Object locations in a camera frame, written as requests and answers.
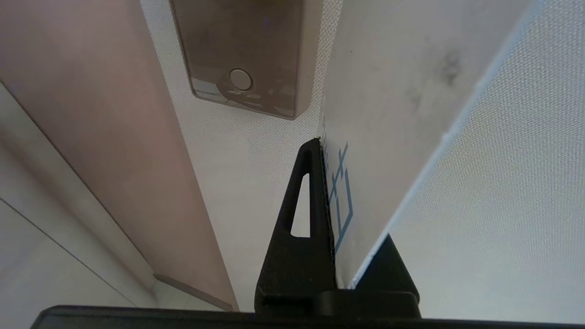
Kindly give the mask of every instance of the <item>wall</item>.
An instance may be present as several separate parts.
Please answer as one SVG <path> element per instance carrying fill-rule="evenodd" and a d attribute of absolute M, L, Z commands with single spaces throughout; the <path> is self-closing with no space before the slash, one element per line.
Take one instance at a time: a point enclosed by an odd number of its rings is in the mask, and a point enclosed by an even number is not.
<path fill-rule="evenodd" d="M 98 249 L 117 258 L 120 265 L 130 272 L 144 289 L 155 283 L 152 268 L 132 245 L 116 222 L 95 199 L 80 178 L 47 140 L 39 128 L 18 105 L 16 100 L 0 84 L 0 145 L 10 150 L 16 171 L 25 173 L 25 181 L 17 181 L 10 190 L 2 190 L 10 198 L 13 191 L 34 186 L 40 195 L 57 211 L 64 225 L 75 225 L 77 242 L 94 243 Z"/>
<path fill-rule="evenodd" d="M 0 47 L 7 89 L 153 270 L 236 309 L 139 4 L 2 2 Z"/>
<path fill-rule="evenodd" d="M 390 234 L 424 317 L 585 323 L 582 1 L 542 1 Z"/>

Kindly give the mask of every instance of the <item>white panel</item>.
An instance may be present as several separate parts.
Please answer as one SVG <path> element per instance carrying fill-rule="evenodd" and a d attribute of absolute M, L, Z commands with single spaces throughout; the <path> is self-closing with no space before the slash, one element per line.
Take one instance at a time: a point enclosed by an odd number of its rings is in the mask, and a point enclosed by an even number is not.
<path fill-rule="evenodd" d="M 530 4 L 344 2 L 322 106 L 342 286 L 355 287 L 391 217 L 460 127 Z"/>
<path fill-rule="evenodd" d="M 585 323 L 585 3 L 539 9 L 393 223 L 424 317 Z"/>
<path fill-rule="evenodd" d="M 313 100 L 295 121 L 195 98 L 168 2 L 141 4 L 238 304 L 242 311 L 252 311 L 298 148 L 317 133 L 321 88 L 342 3 L 324 3 Z"/>
<path fill-rule="evenodd" d="M 0 327 L 28 329 L 42 310 L 64 304 L 132 306 L 0 202 Z"/>

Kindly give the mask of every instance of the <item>round button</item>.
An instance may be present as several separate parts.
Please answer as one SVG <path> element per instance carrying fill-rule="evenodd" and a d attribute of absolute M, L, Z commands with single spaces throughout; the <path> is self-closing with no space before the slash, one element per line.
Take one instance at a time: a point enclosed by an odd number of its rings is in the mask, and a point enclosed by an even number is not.
<path fill-rule="evenodd" d="M 252 78 L 250 77 L 250 74 L 239 68 L 235 68 L 229 73 L 229 79 L 232 84 L 240 90 L 248 90 L 252 87 Z"/>

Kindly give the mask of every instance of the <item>textured white wall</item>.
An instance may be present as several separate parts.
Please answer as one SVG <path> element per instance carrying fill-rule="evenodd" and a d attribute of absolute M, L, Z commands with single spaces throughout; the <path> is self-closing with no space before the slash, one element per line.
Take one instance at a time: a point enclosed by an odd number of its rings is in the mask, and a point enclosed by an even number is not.
<path fill-rule="evenodd" d="M 584 19 L 540 4 L 391 224 L 423 317 L 585 323 Z"/>
<path fill-rule="evenodd" d="M 242 311 L 252 311 L 298 148 L 317 133 L 321 88 L 342 1 L 324 3 L 314 96 L 295 121 L 195 98 L 168 2 L 141 4 L 238 304 Z M 301 195 L 300 200 L 307 198 Z M 308 215 L 308 204 L 301 203 L 298 211 Z"/>

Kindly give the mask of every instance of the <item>white ceiling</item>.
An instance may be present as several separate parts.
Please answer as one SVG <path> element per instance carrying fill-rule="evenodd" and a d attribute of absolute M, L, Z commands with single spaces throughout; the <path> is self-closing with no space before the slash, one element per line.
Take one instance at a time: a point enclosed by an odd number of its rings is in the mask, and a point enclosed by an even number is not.
<path fill-rule="evenodd" d="M 342 0 L 324 1 L 313 101 L 295 121 L 195 98 L 168 2 L 141 4 L 240 310 L 252 311 L 297 150 L 317 135 L 321 89 Z M 300 200 L 308 198 L 301 195 Z M 307 202 L 299 207 L 299 213 L 308 214 Z"/>

